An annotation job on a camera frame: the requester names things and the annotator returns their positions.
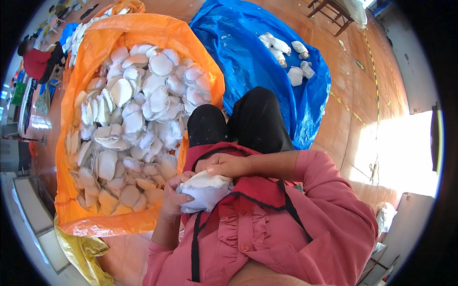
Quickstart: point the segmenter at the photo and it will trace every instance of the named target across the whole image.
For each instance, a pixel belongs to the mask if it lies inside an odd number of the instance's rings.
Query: orange plastic bag
[[[107,237],[154,230],[162,200],[151,209],[118,216],[103,216],[92,210],[86,212],[75,198],[73,186],[65,164],[65,138],[74,118],[76,95],[86,88],[96,75],[103,60],[115,48],[132,48],[137,43],[149,43],[163,49],[175,49],[202,66],[210,80],[212,104],[222,106],[224,77],[218,65],[194,35],[188,24],[173,17],[157,14],[116,15],[92,24],[78,50],[75,69],[62,99],[61,134],[56,147],[57,196],[55,208],[58,225],[68,234]],[[180,158],[187,142],[183,140]]]
[[[102,16],[110,8],[113,8],[112,15],[118,14],[124,8],[130,8],[128,13],[145,13],[145,5],[139,0],[118,0],[116,3],[101,9],[97,14],[95,14],[94,18]],[[69,68],[68,66],[69,61],[67,61],[62,78],[62,85],[64,89],[67,88],[73,72],[73,67]]]

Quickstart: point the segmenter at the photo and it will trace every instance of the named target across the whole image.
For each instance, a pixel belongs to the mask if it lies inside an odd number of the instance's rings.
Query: pink blouse
[[[286,186],[305,229],[287,211],[259,207],[241,197],[220,205],[199,233],[201,283],[191,281],[196,216],[173,251],[150,243],[143,285],[226,285],[249,258],[310,284],[355,285],[376,242],[374,211],[340,177],[329,156],[301,151],[295,178],[305,195]]]

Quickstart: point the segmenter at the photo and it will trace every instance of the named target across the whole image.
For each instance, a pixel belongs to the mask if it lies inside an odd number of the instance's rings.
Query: stool
[[[54,66],[53,72],[51,73],[51,76],[49,77],[48,83],[57,86],[59,83],[62,82],[62,77],[64,75],[64,67],[60,66],[59,64],[56,64]]]
[[[320,4],[315,8],[315,3],[316,2],[319,2]],[[340,30],[334,35],[334,37],[337,37],[338,35],[340,35],[346,28],[348,28],[348,26],[350,26],[351,23],[354,22],[354,20],[351,18],[350,16],[350,13],[348,12],[347,10],[347,7],[345,6],[345,4],[341,1],[341,0],[323,0],[323,1],[320,1],[320,0],[313,0],[309,5],[308,7],[312,7],[313,6],[313,11],[307,15],[307,18],[310,18],[312,17],[313,15],[315,15],[317,12],[320,12],[322,13],[324,16],[328,17],[331,22],[333,22],[334,24],[336,24],[337,26],[340,27]],[[328,8],[329,10],[331,10],[332,12],[336,13],[337,16],[335,18],[331,18],[330,16],[326,15],[326,13],[323,13],[321,11],[322,8]],[[342,18],[342,21],[343,21],[343,25],[340,25],[337,20],[339,18]]]
[[[65,25],[67,25],[67,23],[64,20],[59,19],[57,16],[53,16],[48,24],[51,31],[55,32],[56,34],[57,34],[57,31],[55,29],[55,25],[59,23],[64,23]]]

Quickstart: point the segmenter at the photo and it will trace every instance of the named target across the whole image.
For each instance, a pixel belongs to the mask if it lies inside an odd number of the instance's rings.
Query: button
[[[240,246],[240,250],[247,252],[247,251],[250,251],[250,247],[248,245],[242,245]]]

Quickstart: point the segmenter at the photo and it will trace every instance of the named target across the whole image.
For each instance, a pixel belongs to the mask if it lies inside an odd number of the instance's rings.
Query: wooden table
[[[320,3],[320,4],[315,8],[315,3],[317,3],[317,2]],[[350,13],[348,12],[347,8],[345,7],[345,4],[343,4],[343,2],[341,0],[322,0],[322,1],[313,0],[308,5],[308,7],[310,8],[312,6],[313,6],[313,11],[309,15],[307,15],[308,18],[312,17],[317,12],[321,12],[326,17],[328,17],[334,24],[336,24],[337,26],[340,27],[340,30],[334,35],[334,37],[337,37],[338,35],[340,35],[346,28],[348,28],[348,26],[350,26],[351,23],[354,22],[354,20],[350,16]],[[336,13],[337,14],[336,17],[335,18],[331,18],[326,13],[321,11],[321,9],[324,8],[324,7],[328,8],[332,12]],[[337,20],[339,18],[342,18],[343,25],[341,25],[340,23],[337,22]]]

